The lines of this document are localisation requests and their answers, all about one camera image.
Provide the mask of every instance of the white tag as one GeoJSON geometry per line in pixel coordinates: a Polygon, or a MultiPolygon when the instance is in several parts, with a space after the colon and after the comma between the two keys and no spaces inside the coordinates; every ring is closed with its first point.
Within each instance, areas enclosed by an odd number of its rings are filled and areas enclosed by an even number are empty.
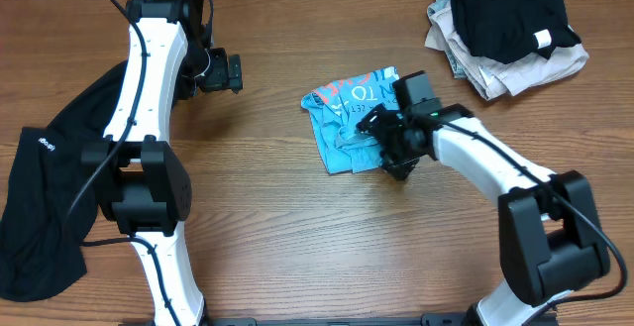
{"type": "Polygon", "coordinates": [[[384,72],[385,78],[395,77],[396,79],[398,79],[398,73],[396,73],[395,67],[387,67],[384,72]]]}
{"type": "Polygon", "coordinates": [[[533,35],[535,35],[535,39],[537,39],[537,49],[548,47],[553,42],[553,38],[551,38],[551,33],[548,31],[548,29],[544,29],[541,32],[537,32],[533,35]]]}
{"type": "Polygon", "coordinates": [[[484,83],[486,83],[486,86],[488,87],[490,84],[493,83],[493,74],[491,74],[491,72],[489,72],[489,70],[483,67],[481,64],[479,64],[477,68],[479,68],[479,74],[482,75],[482,79],[484,79],[484,83]]]}
{"type": "Polygon", "coordinates": [[[51,143],[49,143],[49,141],[46,138],[40,138],[38,140],[38,142],[42,143],[45,147],[47,147],[48,150],[54,152],[55,151],[55,146],[51,143]]]}

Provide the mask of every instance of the wood grain surface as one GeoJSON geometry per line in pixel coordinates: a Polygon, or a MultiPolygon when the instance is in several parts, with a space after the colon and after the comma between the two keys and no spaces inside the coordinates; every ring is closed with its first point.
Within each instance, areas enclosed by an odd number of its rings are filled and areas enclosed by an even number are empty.
{"type": "MultiPolygon", "coordinates": [[[[193,182],[186,238],[213,317],[419,316],[466,310],[501,281],[496,211],[423,160],[405,183],[330,176],[301,97],[388,65],[425,69],[529,160],[591,182],[604,230],[634,266],[634,0],[566,0],[590,60],[576,76],[483,101],[424,48],[432,0],[216,0],[215,37],[245,89],[179,103],[172,145],[193,182]]],[[[0,1],[0,199],[23,126],[42,127],[127,57],[107,0],[0,1]]],[[[119,236],[99,217],[89,239],[119,236]]],[[[88,275],[52,299],[0,301],[0,325],[114,325],[154,315],[128,245],[84,251],[88,275]]],[[[617,272],[584,292],[617,282],[617,272]]],[[[563,325],[625,325],[634,292],[560,308],[563,325]]]]}

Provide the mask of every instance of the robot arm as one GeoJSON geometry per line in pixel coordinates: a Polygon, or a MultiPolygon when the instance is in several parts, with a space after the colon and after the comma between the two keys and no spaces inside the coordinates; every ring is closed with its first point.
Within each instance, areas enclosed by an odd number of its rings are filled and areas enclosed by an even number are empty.
{"type": "Polygon", "coordinates": [[[400,111],[387,111],[380,105],[358,125],[383,147],[382,167],[395,178],[405,179],[420,157],[429,155],[460,172],[497,205],[500,264],[505,280],[471,308],[468,325],[521,325],[547,302],[609,272],[603,240],[535,180],[475,136],[491,142],[549,184],[599,227],[591,190],[582,175],[576,171],[555,174],[531,163],[497,140],[463,106],[442,108],[424,72],[403,77],[392,88],[400,111]],[[543,220],[548,218],[563,219],[563,228],[546,234],[543,220]]]}
{"type": "Polygon", "coordinates": [[[203,325],[205,301],[196,286],[187,247],[184,221],[191,206],[191,181],[169,145],[169,115],[177,99],[204,92],[242,89],[240,58],[210,47],[211,28],[201,25],[203,0],[131,0],[129,19],[146,42],[146,73],[134,120],[131,116],[141,78],[142,49],[130,26],[130,55],[119,102],[102,142],[84,148],[82,163],[90,174],[117,142],[124,141],[94,182],[104,216],[116,221],[122,234],[154,247],[158,260],[143,244],[133,242],[143,264],[155,304],[154,325],[203,325]],[[122,170],[139,163],[143,171],[122,170]],[[161,275],[168,275],[159,281],[161,275]]]}

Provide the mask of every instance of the folded black shirt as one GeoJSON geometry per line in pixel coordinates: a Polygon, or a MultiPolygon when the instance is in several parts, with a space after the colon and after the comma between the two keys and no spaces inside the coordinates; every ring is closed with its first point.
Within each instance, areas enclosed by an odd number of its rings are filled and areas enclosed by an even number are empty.
{"type": "Polygon", "coordinates": [[[548,59],[556,47],[581,42],[568,25],[564,0],[451,0],[451,5],[456,31],[472,56],[502,63],[529,53],[548,59]]]}
{"type": "Polygon", "coordinates": [[[46,299],[86,274],[75,241],[83,240],[94,224],[94,194],[86,193],[73,211],[68,234],[61,226],[86,180],[81,149],[101,139],[117,105],[126,64],[110,69],[45,129],[23,128],[0,220],[0,297],[46,299]]]}

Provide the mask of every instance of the blue cloth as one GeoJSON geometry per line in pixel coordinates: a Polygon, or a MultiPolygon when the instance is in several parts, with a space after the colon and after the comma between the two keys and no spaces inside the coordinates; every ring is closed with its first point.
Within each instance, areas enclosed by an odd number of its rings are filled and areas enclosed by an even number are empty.
{"type": "Polygon", "coordinates": [[[314,89],[302,100],[310,113],[319,155],[330,173],[362,172],[381,164],[375,138],[357,131],[359,123],[377,104],[398,109],[391,84],[398,79],[395,67],[355,78],[333,81],[314,89]]]}

